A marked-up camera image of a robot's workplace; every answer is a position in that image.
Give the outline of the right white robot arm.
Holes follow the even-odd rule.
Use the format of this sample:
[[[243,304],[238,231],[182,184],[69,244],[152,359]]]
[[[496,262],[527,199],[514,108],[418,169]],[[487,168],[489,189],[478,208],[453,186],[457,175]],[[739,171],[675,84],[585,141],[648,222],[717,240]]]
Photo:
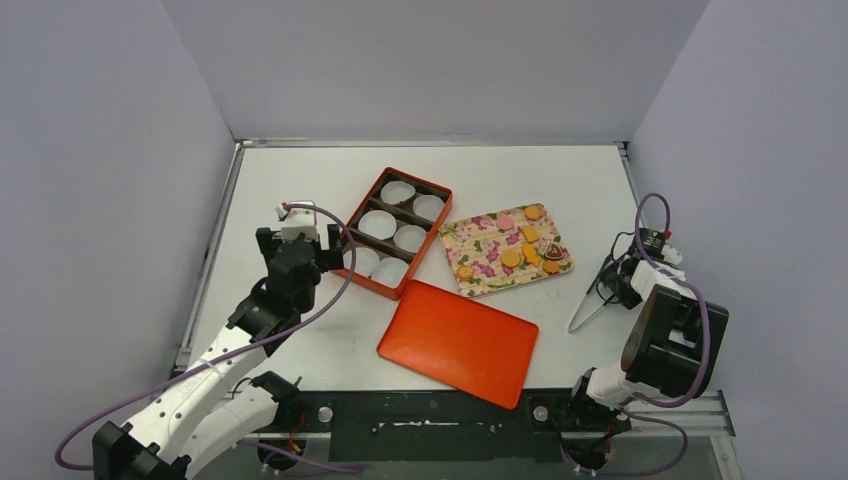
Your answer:
[[[582,375],[565,404],[571,428],[622,429],[624,407],[633,401],[676,408],[709,385],[729,321],[729,311],[707,302],[667,262],[627,260],[604,271],[608,285],[628,309],[641,312],[617,364]]]

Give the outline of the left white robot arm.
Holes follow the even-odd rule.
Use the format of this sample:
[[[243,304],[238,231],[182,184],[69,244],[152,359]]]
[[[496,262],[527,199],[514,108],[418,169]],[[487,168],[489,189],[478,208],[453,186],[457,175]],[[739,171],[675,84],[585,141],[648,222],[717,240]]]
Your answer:
[[[317,319],[315,288],[323,273],[344,266],[351,234],[327,227],[328,246],[314,225],[284,225],[256,233],[267,267],[235,308],[207,351],[168,381],[147,407],[122,424],[108,421],[92,438],[97,479],[191,479],[248,434],[298,419],[296,387],[266,371],[224,406],[223,395],[259,367],[294,332]]]

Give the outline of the orange cookie tin box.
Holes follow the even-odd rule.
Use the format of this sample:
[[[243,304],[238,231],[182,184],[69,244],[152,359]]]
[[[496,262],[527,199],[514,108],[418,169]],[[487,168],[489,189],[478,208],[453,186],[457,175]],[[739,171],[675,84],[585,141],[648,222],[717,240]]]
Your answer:
[[[382,202],[379,197],[381,188],[388,181],[394,180],[405,181],[412,184],[416,189],[416,195],[412,199],[400,205],[389,205]],[[420,218],[413,213],[413,201],[421,195],[435,195],[444,201],[445,206],[435,223]],[[343,241],[343,251],[345,253],[355,247],[367,247],[376,251],[381,260],[387,257],[398,258],[405,261],[409,265],[409,268],[400,285],[394,289],[379,284],[370,277],[358,275],[355,271],[353,274],[353,283],[390,300],[400,299],[407,284],[414,278],[414,275],[422,263],[430,245],[435,240],[437,229],[442,225],[450,212],[452,202],[453,192],[449,188],[415,177],[396,168],[385,168],[377,177],[364,199],[355,208],[354,213],[347,222],[347,226],[351,231],[353,239],[351,241]],[[393,237],[387,240],[378,240],[360,232],[357,229],[357,224],[361,216],[374,209],[380,209],[391,213],[397,220],[397,230],[405,225],[416,225],[424,228],[428,234],[420,250],[416,254],[411,254],[397,248],[393,242]],[[349,271],[350,269],[345,267],[344,269],[339,270],[337,275],[344,277],[349,273]]]

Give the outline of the floral tray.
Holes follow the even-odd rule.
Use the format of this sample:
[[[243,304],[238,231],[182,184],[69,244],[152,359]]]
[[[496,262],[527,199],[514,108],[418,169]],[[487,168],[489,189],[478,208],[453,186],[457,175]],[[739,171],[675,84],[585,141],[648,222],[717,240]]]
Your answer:
[[[525,218],[523,209],[529,205],[539,205],[542,208],[543,213],[539,219]],[[438,229],[438,239],[460,295],[468,298],[480,297],[564,275],[573,269],[574,260],[545,206],[541,203],[529,205],[448,222]],[[499,215],[510,215],[514,227],[509,231],[499,230],[495,224]],[[526,225],[532,225],[537,230],[540,237],[537,242],[528,243],[523,237],[521,228]],[[505,269],[501,265],[500,255],[504,251],[519,250],[522,254],[524,244],[533,244],[544,262],[547,260],[544,253],[551,243],[557,243],[566,252],[563,260],[555,261],[560,265],[560,272],[557,274],[546,274],[542,270],[542,264],[539,267],[528,264],[523,255],[521,265],[515,269]],[[472,279],[463,281],[457,276],[457,269],[462,265],[474,269]]]

